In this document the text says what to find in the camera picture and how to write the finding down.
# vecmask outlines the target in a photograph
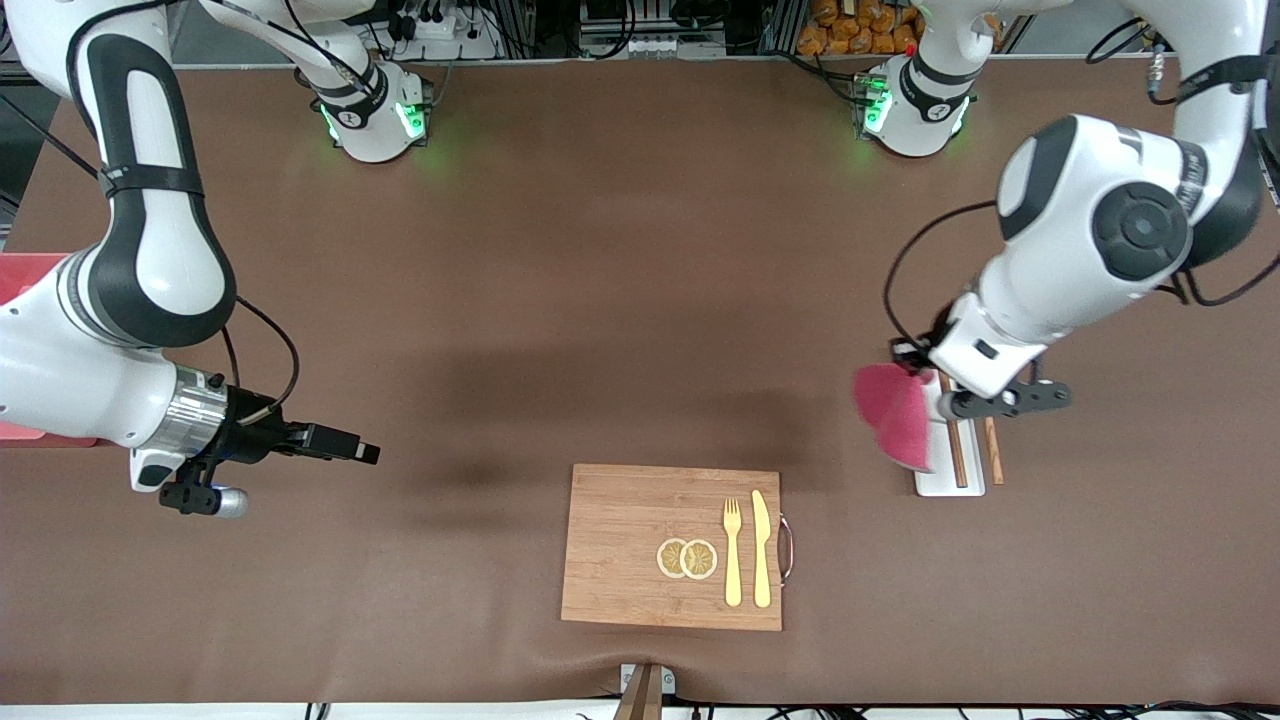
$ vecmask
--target gold fork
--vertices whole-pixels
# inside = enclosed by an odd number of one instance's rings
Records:
[[[742,605],[742,573],[737,566],[737,533],[742,529],[742,511],[736,500],[724,501],[724,534],[728,536],[728,568],[724,571],[724,602]]]

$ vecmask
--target table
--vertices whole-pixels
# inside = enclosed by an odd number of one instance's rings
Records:
[[[383,460],[225,466],[252,509],[216,521],[129,492],[122,451],[5,451],[0,701],[534,700],[658,661],[699,701],[1280,702],[1280,282],[1060,343],[1075,406],[1001,421],[1009,484],[980,500],[914,497],[849,401],[899,246],[1068,111],[1167,132],[1142,78],[995,61],[955,142],[908,160],[786,63],[461,68],[431,146],[370,167],[288,72],[184,73],[241,292],[302,351],[288,416]],[[10,250],[105,224],[46,151]],[[1268,206],[1204,284],[1252,274],[1277,227]],[[991,215],[927,240],[904,319],[998,242]],[[278,392],[284,348],[230,327],[244,384]],[[225,369],[216,340],[173,356]],[[781,471],[785,630],[559,621],[573,462]]]

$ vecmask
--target lemon slice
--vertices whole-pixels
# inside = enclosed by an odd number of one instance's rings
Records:
[[[680,569],[691,580],[705,580],[716,571],[716,548],[704,539],[689,541],[680,552]]]
[[[680,566],[680,556],[684,552],[685,541],[680,538],[663,541],[663,543],[658,546],[658,569],[662,570],[663,575],[672,579],[685,577],[685,571]]]

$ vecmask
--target wooden cutting board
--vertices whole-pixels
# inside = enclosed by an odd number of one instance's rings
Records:
[[[768,607],[756,607],[753,601],[753,489],[764,496],[773,525],[764,552],[772,588]],[[737,607],[724,602],[727,498],[736,498],[742,514],[742,530],[737,536],[742,603]],[[782,629],[780,510],[777,473],[575,465],[561,619],[778,632]],[[716,571],[704,580],[664,575],[658,566],[658,547],[668,538],[710,542],[717,555]]]

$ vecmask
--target pink sponge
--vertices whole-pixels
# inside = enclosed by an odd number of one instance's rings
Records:
[[[924,386],[932,378],[932,370],[913,375],[893,363],[868,365],[854,374],[854,405],[876,429],[876,445],[899,465],[919,473],[933,471],[924,402]]]

